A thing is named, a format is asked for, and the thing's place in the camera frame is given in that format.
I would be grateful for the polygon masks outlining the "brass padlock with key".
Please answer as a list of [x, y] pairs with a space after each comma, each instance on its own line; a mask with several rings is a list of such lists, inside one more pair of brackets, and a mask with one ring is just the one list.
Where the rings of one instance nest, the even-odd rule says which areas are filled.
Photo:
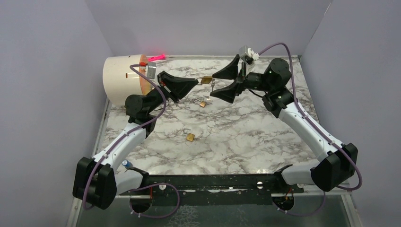
[[214, 91], [215, 79], [212, 76], [197, 77], [196, 80], [198, 81], [198, 85], [200, 86], [210, 85], [211, 92]]

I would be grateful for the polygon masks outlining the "brass padlock long shackle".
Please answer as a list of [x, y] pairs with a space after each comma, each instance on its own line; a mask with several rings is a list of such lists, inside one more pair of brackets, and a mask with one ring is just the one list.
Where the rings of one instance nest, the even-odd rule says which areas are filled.
[[210, 96], [200, 96], [196, 97], [192, 100], [195, 104], [199, 105], [200, 107], [204, 108], [207, 105], [210, 105]]

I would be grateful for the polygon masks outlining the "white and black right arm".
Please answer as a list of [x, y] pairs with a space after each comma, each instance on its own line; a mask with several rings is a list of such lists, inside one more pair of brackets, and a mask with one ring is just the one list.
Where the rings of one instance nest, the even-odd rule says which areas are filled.
[[331, 136], [315, 121], [302, 105], [294, 99], [286, 84], [291, 78], [290, 66], [284, 59], [275, 58], [263, 73], [247, 72], [247, 62], [239, 66], [240, 56], [214, 73], [214, 79], [228, 79], [232, 83], [216, 89], [210, 96], [233, 103], [246, 89], [265, 92], [263, 105], [276, 118], [288, 125], [311, 149], [318, 164], [288, 166], [276, 173], [273, 187], [285, 192], [294, 184], [316, 185], [324, 192], [341, 187], [354, 175], [358, 150], [352, 143], [344, 144]]

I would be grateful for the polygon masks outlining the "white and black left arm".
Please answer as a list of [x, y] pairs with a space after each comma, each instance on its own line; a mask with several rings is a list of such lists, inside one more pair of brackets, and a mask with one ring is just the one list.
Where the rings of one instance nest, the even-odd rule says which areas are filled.
[[158, 74], [157, 81], [159, 85], [148, 94], [131, 94], [125, 98], [129, 119], [121, 134], [105, 150], [78, 161], [72, 195], [83, 204], [104, 210], [116, 195], [129, 190], [143, 194], [148, 190], [147, 172], [135, 167], [129, 167], [121, 175], [114, 172], [154, 130], [158, 116], [151, 112], [161, 105], [166, 108], [168, 99], [178, 103], [199, 83], [197, 79], [175, 77], [165, 71]]

